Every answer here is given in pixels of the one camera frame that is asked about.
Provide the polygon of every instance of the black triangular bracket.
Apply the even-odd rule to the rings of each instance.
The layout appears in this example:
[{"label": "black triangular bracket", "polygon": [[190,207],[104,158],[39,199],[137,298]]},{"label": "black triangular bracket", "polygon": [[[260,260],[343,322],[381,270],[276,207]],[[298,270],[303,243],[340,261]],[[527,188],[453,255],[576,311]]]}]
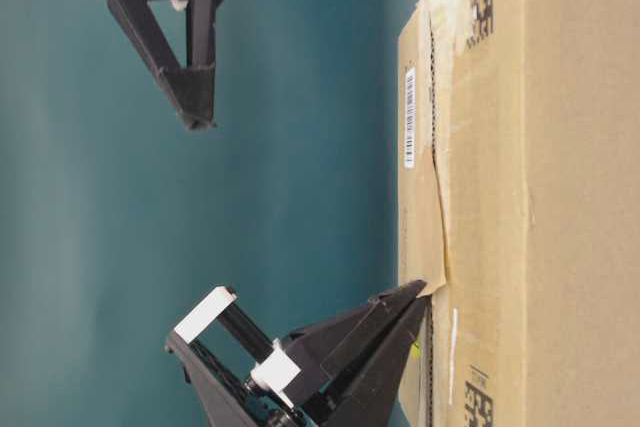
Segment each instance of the black triangular bracket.
[{"label": "black triangular bracket", "polygon": [[187,128],[214,126],[215,13],[222,0],[185,0],[184,67],[171,50],[149,1],[107,0],[107,5]]},{"label": "black triangular bracket", "polygon": [[416,300],[424,286],[424,282],[416,281],[383,292],[356,310],[295,330],[282,339],[287,355],[305,366],[305,375],[294,379],[285,389],[292,402],[304,404],[323,385],[354,364],[398,322],[401,313]]},{"label": "black triangular bracket", "polygon": [[344,370],[323,392],[335,406],[326,418],[314,419],[319,427],[366,425],[386,427],[412,345],[418,338],[429,298],[411,303],[363,364]]}]

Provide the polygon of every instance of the yellow mark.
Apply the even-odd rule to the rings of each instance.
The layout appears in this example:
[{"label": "yellow mark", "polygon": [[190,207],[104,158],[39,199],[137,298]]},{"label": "yellow mark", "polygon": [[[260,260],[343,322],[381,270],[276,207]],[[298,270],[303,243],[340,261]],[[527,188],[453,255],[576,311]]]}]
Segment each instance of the yellow mark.
[{"label": "yellow mark", "polygon": [[411,345],[411,358],[412,359],[420,358],[420,344],[418,342],[414,342]]}]

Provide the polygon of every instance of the barcode label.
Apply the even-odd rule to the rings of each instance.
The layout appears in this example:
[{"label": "barcode label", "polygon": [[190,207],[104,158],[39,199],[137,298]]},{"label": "barcode label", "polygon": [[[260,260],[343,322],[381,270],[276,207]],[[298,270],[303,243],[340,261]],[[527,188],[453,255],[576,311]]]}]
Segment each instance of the barcode label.
[{"label": "barcode label", "polygon": [[416,140],[416,68],[412,67],[405,77],[404,96],[404,166],[413,169]]}]

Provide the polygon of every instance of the qr code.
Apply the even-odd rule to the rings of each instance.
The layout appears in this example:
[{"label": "qr code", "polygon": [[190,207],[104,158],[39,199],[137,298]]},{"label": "qr code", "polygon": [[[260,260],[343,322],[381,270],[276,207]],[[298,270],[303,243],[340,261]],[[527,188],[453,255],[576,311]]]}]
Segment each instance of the qr code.
[{"label": "qr code", "polygon": [[468,39],[469,48],[477,45],[493,33],[493,0],[470,0],[473,15],[473,35]]},{"label": "qr code", "polygon": [[465,427],[493,427],[493,399],[466,382],[464,388]]}]

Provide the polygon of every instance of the barcode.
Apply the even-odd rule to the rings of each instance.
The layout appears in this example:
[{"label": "barcode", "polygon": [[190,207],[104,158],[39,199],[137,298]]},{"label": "barcode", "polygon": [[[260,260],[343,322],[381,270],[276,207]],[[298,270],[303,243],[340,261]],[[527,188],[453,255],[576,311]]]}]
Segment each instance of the barcode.
[{"label": "barcode", "polygon": [[404,123],[404,166],[413,169],[415,163],[416,137],[416,68],[412,67],[405,77],[405,123]]},{"label": "barcode", "polygon": [[493,427],[493,399],[465,382],[464,427]]}]

